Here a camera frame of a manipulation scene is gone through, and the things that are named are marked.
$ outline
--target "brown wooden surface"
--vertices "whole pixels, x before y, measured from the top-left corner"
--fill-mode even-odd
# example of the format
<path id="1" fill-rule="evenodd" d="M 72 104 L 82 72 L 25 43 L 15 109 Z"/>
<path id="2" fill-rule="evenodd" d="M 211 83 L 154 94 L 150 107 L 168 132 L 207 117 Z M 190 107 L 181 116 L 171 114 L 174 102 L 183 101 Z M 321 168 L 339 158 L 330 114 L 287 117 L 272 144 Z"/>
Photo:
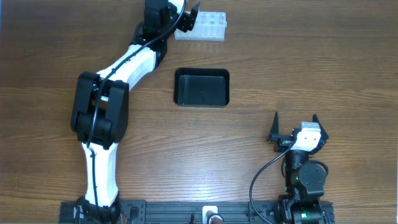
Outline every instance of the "brown wooden surface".
<path id="1" fill-rule="evenodd" d="M 86 190 L 70 130 L 76 81 L 125 51 L 144 0 L 5 0 L 0 36 L 0 222 L 57 222 Z M 225 42 L 176 42 L 130 94 L 118 149 L 122 199 L 248 201 L 254 174 L 277 154 L 275 110 L 290 133 L 316 113 L 330 140 L 324 200 L 338 223 L 395 223 L 398 1 L 202 0 L 224 11 Z M 178 67 L 226 68 L 226 108 L 173 102 Z M 256 200 L 284 193 L 278 162 Z"/>

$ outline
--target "wooden table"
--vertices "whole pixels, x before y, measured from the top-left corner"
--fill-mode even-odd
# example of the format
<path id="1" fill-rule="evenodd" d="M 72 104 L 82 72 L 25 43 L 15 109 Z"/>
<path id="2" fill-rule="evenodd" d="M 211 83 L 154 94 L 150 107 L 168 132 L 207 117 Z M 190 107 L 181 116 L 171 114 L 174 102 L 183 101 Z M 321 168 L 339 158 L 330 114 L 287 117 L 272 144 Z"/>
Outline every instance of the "wooden table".
<path id="1" fill-rule="evenodd" d="M 70 129 L 75 87 L 127 49 L 144 0 L 5 0 L 0 37 L 0 222 L 57 222 L 86 190 Z M 398 1 L 202 0 L 224 11 L 225 42 L 174 41 L 130 94 L 118 152 L 121 199 L 248 201 L 254 174 L 277 154 L 275 111 L 290 134 L 316 113 L 330 139 L 323 200 L 338 223 L 395 223 Z M 226 68 L 225 108 L 173 102 L 178 67 Z M 280 162 L 255 200 L 284 194 Z"/>

